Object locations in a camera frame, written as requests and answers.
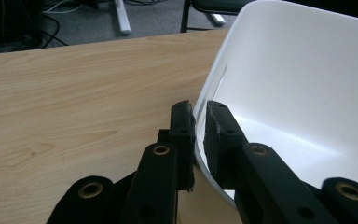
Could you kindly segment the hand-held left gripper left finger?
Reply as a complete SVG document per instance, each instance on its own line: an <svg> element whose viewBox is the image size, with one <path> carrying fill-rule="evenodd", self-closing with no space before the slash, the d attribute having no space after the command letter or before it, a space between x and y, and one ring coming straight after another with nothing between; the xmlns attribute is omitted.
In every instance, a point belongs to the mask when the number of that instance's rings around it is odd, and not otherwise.
<svg viewBox="0 0 358 224"><path fill-rule="evenodd" d="M191 103L182 101L171 108L170 128L158 131L158 141L168 143L177 150L179 190L192 190L195 184L193 172L195 124Z"/></svg>

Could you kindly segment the black folding chair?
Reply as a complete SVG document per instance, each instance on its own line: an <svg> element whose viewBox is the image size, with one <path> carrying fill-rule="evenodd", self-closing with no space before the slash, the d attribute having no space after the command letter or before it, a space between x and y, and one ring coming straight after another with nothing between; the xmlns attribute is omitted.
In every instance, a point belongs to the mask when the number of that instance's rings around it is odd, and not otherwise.
<svg viewBox="0 0 358 224"><path fill-rule="evenodd" d="M188 18L191 7L208 15L218 27L226 24L223 15L237 15L241 9L254 0L184 0L181 20L181 33L188 30L203 31L203 28L189 27Z"/></svg>

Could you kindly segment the white plastic storage bin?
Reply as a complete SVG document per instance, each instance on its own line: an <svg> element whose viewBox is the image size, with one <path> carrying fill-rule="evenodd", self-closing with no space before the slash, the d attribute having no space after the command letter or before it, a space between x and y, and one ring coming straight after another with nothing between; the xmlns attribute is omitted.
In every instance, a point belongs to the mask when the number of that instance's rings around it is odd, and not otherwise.
<svg viewBox="0 0 358 224"><path fill-rule="evenodd" d="M306 183L358 182L358 18L285 1L241 10L195 106L195 155L206 177L210 100L226 105L249 141L272 147Z"/></svg>

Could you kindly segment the white metal desk frame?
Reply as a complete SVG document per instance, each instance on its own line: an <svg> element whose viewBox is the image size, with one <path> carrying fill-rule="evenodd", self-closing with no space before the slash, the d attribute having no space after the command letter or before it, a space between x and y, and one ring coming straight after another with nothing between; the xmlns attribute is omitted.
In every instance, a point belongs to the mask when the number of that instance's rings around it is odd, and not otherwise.
<svg viewBox="0 0 358 224"><path fill-rule="evenodd" d="M128 3L134 6L150 6L165 0L113 0L115 4L115 10L117 13L117 22L119 31L122 35L129 35L131 33L131 26L128 20L127 11L125 4ZM181 33L186 32L187 30L193 30L193 27L188 27L188 13L189 13L190 0L185 0L182 23L181 23ZM195 28L195 31L201 31L201 28Z"/></svg>

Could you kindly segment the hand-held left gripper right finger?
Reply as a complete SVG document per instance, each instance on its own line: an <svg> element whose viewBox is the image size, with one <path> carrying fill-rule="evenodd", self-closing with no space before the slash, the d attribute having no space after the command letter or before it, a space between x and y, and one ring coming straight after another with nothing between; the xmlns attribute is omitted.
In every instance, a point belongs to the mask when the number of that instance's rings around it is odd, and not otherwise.
<svg viewBox="0 0 358 224"><path fill-rule="evenodd" d="M204 152L211 176L222 189L236 188L236 150L247 139L229 108L216 101L206 105Z"/></svg>

